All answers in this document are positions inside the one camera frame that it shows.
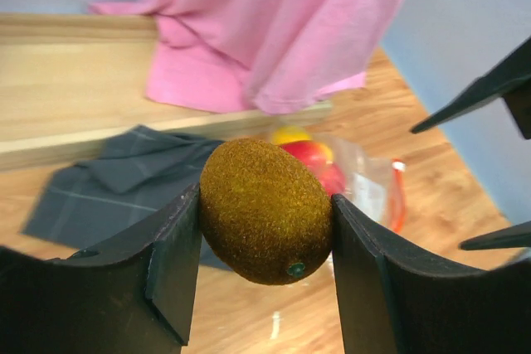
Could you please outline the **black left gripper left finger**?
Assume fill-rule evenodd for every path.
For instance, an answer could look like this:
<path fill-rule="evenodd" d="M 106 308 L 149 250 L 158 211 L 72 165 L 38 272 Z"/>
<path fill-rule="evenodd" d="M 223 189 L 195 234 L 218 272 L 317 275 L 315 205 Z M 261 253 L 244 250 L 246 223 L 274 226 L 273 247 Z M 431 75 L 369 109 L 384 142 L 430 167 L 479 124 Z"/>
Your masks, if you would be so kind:
<path fill-rule="evenodd" d="M 198 185 L 66 259 L 1 249 L 4 353 L 178 353 L 199 266 Z"/>

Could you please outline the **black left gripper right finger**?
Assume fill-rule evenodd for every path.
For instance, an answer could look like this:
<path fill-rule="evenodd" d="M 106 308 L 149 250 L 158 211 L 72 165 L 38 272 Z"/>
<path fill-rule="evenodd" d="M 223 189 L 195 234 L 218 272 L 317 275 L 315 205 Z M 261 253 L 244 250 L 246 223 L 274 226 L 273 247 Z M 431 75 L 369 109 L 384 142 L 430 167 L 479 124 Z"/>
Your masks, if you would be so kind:
<path fill-rule="evenodd" d="M 482 270 L 334 207 L 334 276 L 347 353 L 527 353 L 530 262 Z"/>

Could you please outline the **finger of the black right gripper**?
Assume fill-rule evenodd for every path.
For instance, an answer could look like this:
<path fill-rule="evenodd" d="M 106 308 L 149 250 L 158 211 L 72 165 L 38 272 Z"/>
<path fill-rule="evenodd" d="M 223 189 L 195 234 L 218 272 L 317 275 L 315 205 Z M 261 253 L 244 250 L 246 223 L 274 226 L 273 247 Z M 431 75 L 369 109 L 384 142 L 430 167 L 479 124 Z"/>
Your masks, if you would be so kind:
<path fill-rule="evenodd" d="M 531 221 L 527 221 L 464 240 L 459 247 L 462 250 L 495 250 L 529 248 L 530 245 Z"/>
<path fill-rule="evenodd" d="M 422 133 L 480 109 L 496 99 L 505 102 L 521 136 L 530 139 L 530 40 L 522 42 L 485 75 L 473 80 L 449 104 L 410 129 Z"/>

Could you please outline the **clear zip top bag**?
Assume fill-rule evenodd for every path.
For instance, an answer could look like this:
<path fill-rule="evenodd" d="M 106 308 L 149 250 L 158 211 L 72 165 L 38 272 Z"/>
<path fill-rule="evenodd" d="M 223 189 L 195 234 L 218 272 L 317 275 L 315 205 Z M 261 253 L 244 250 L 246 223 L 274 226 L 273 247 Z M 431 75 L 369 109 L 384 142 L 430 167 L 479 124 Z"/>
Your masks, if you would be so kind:
<path fill-rule="evenodd" d="M 271 142 L 270 134 L 266 139 Z M 346 177 L 345 193 L 357 208 L 371 220 L 395 233 L 406 219 L 406 200 L 402 174 L 405 164 L 398 159 L 371 158 L 356 143 L 330 133 L 310 133 L 314 141 L 328 145 L 336 163 Z"/>

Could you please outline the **orange fake fruit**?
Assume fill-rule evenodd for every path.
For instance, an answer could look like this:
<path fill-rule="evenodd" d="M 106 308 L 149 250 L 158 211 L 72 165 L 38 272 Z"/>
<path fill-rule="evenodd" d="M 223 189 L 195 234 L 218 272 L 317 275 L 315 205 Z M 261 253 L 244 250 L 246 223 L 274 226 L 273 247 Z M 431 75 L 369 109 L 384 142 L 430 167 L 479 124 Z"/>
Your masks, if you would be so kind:
<path fill-rule="evenodd" d="M 200 176 L 199 222 L 213 253 L 256 284 L 313 274 L 333 245 L 329 195 L 298 159 L 239 138 L 217 147 Z"/>

